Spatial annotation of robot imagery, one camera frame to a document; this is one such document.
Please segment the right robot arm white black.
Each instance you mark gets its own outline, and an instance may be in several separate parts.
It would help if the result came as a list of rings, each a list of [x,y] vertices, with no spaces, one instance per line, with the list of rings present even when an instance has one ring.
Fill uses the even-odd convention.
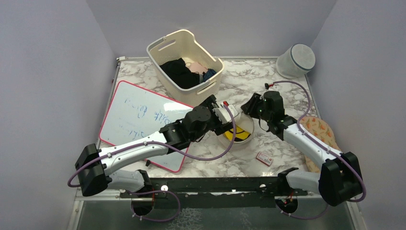
[[[241,109],[249,117],[266,122],[267,132],[296,147],[320,168],[320,173],[296,168],[279,173],[276,188],[280,194],[288,195],[294,189],[302,189],[321,195],[333,207],[347,201],[360,202],[366,197],[357,156],[352,152],[342,153],[306,131],[295,118],[285,113],[279,92],[254,93]]]

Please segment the yellow black bra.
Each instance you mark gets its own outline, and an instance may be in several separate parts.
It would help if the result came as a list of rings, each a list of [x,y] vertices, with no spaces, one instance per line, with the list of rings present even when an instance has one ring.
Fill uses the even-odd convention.
[[[223,134],[223,136],[224,136],[226,139],[228,139],[228,140],[231,141],[231,139],[232,139],[232,137],[233,137],[233,133],[234,133],[234,130],[233,130],[233,129],[230,129],[230,130],[226,131],[226,132]],[[251,136],[251,133],[250,133],[250,132],[247,132],[247,131],[243,130],[243,129],[240,128],[239,126],[236,126],[235,142],[242,142],[242,141],[245,141],[245,140],[248,139],[250,136]]]

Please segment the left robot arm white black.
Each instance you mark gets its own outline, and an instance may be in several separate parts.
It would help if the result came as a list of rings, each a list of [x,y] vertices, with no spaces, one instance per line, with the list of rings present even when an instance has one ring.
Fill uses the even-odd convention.
[[[106,189],[129,190],[143,197],[152,191],[152,183],[146,171],[127,172],[122,168],[147,158],[177,152],[188,158],[200,160],[184,149],[197,142],[207,132],[222,135],[236,128],[239,113],[227,102],[218,104],[214,95],[188,111],[184,118],[164,125],[159,131],[132,142],[108,148],[97,148],[95,144],[84,147],[76,163],[76,171],[68,180],[77,177],[76,187],[84,197],[94,196]]]

